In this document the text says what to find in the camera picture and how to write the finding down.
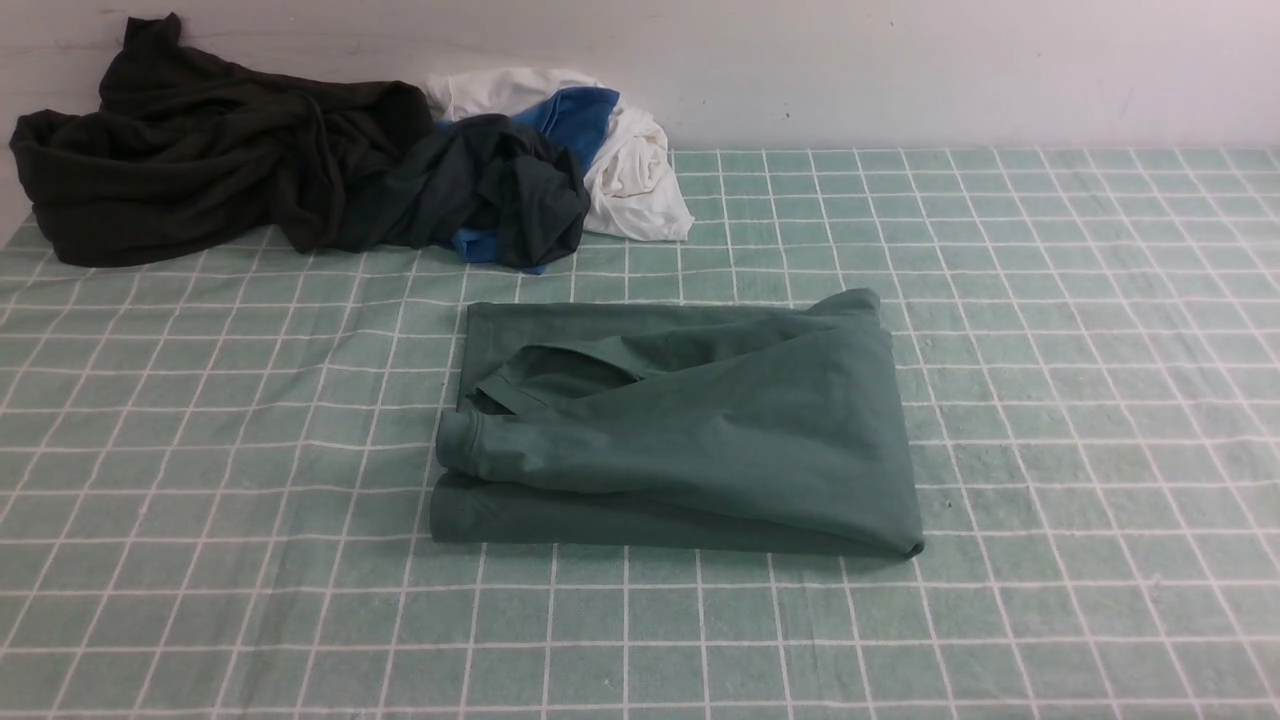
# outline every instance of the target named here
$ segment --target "crumpled clothing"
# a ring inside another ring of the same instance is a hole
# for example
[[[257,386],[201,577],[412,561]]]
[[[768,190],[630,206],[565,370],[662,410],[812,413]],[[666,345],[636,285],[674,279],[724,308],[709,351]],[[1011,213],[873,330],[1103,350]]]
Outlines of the crumpled clothing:
[[[445,120],[483,113],[513,115],[567,87],[599,87],[564,69],[503,68],[426,81],[429,102]],[[631,240],[687,240],[694,217],[667,161],[667,133],[653,115],[620,100],[608,137],[586,170],[591,196],[585,229]]]
[[[333,246],[426,247],[462,228],[495,231],[495,263],[534,268],[577,250],[589,205],[572,152],[506,115],[476,115],[419,142],[403,163],[372,159]]]
[[[131,18],[100,111],[19,118],[9,146],[59,260],[155,263],[268,223],[298,251],[329,245],[369,155],[433,131],[417,87],[260,73],[180,36],[177,15]]]

